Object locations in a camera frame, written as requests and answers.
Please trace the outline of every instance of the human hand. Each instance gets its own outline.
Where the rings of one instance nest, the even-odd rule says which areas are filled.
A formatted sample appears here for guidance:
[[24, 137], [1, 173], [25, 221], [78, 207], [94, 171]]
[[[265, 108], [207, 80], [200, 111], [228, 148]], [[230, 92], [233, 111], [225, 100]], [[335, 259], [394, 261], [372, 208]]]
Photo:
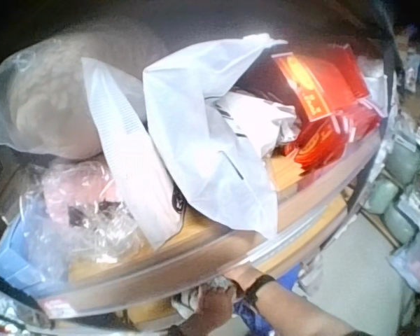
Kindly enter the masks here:
[[211, 329], [221, 327], [232, 318], [232, 300], [236, 292], [234, 286], [227, 290], [211, 289], [207, 285], [200, 286], [196, 314], [202, 315]]
[[226, 278], [239, 284], [243, 291], [251, 287], [255, 280], [262, 275], [263, 273], [251, 264], [238, 266], [224, 274]]

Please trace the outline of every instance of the store shelf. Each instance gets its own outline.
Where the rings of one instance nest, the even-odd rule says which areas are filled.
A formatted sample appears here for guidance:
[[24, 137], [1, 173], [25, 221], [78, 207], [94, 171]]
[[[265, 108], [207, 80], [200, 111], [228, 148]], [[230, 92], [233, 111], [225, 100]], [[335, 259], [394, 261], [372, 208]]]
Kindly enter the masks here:
[[[280, 277], [314, 252], [341, 225], [347, 217], [347, 205], [339, 195], [323, 213], [302, 230], [300, 235], [285, 241], [272, 253], [264, 255], [254, 265], [264, 273]], [[182, 318], [170, 304], [170, 298], [130, 307], [127, 315], [137, 330], [156, 331], [179, 323]]]
[[383, 221], [378, 215], [375, 215], [374, 213], [370, 213], [365, 209], [361, 209], [361, 213], [364, 215], [364, 217], [367, 218], [373, 226], [386, 238], [386, 240], [392, 244], [393, 247], [398, 248], [401, 247], [401, 243], [391, 234], [389, 229], [385, 226]]
[[158, 252], [145, 250], [110, 269], [99, 267], [79, 276], [66, 290], [39, 297], [38, 303], [54, 319], [114, 312], [172, 296], [231, 267], [260, 260], [301, 234], [367, 164], [379, 144], [374, 132], [350, 147], [340, 161], [281, 190], [276, 239], [265, 241], [254, 232], [230, 231], [189, 210], [183, 231]]

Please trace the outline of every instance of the wristwatch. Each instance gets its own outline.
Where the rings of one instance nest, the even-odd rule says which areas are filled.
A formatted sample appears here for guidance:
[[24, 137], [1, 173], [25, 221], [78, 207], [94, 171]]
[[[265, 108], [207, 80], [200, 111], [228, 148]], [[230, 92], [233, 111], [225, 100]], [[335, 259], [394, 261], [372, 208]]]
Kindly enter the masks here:
[[256, 303], [258, 301], [258, 290], [271, 281], [275, 281], [275, 279], [268, 274], [263, 274], [259, 276], [252, 284], [252, 286], [249, 287], [245, 292], [244, 299], [247, 301], [247, 303], [249, 303], [252, 307], [257, 308]]

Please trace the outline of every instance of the floor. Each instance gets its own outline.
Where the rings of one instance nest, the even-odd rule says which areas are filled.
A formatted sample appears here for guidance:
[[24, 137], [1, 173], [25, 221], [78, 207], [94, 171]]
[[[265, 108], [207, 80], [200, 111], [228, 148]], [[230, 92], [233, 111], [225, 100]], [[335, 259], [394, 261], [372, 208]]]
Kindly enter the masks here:
[[[371, 335], [396, 334], [412, 291], [387, 262], [392, 246], [362, 216], [323, 252], [323, 281], [308, 300]], [[211, 336], [244, 336], [240, 318]]]

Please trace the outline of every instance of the wrapped package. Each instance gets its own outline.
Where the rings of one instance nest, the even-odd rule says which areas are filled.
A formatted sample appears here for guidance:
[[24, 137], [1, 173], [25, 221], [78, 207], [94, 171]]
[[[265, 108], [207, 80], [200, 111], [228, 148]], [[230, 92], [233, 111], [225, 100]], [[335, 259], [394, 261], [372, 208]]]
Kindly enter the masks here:
[[417, 232], [416, 225], [401, 213], [396, 203], [388, 206], [383, 221], [391, 234], [402, 244], [406, 244]]
[[420, 232], [410, 243], [399, 248], [390, 263], [406, 282], [420, 293]]
[[252, 143], [215, 103], [260, 56], [267, 34], [198, 43], [143, 72], [149, 133], [188, 203], [237, 230], [277, 233], [277, 194]]
[[364, 56], [359, 56], [358, 66], [363, 73], [365, 84], [370, 92], [370, 97], [366, 99], [377, 107], [377, 112], [381, 117], [387, 117], [387, 76], [384, 74], [383, 60], [368, 59]]
[[420, 229], [420, 180], [409, 185], [398, 200], [398, 208]]
[[397, 196], [398, 191], [398, 186], [396, 186], [391, 180], [381, 176], [375, 181], [369, 198], [364, 204], [364, 208], [366, 208], [371, 214], [381, 215]]
[[277, 144], [294, 141], [299, 134], [294, 106], [254, 97], [247, 92], [228, 92], [216, 108], [238, 137], [247, 137], [257, 155], [270, 155]]
[[116, 263], [141, 245], [137, 222], [102, 160], [52, 164], [21, 196], [20, 207], [29, 260], [52, 279], [61, 277], [53, 273], [61, 272], [58, 265]]
[[419, 77], [420, 54], [415, 53], [410, 48], [407, 53], [407, 61], [405, 64], [405, 89], [415, 93], [417, 88], [417, 79]]
[[386, 160], [386, 168], [398, 182], [404, 186], [409, 184], [420, 169], [420, 150], [415, 140], [396, 134], [392, 153]]
[[70, 159], [98, 154], [81, 57], [141, 78], [165, 55], [147, 27], [124, 20], [78, 26], [11, 55], [0, 66], [0, 144]]
[[312, 52], [266, 55], [239, 80], [241, 89], [295, 106], [302, 120], [297, 139], [284, 146], [305, 171], [341, 158], [352, 141], [380, 121], [349, 46], [325, 45]]
[[141, 81], [90, 58], [83, 58], [83, 72], [90, 112], [115, 186], [156, 249], [182, 228], [185, 204], [142, 123], [146, 110]]

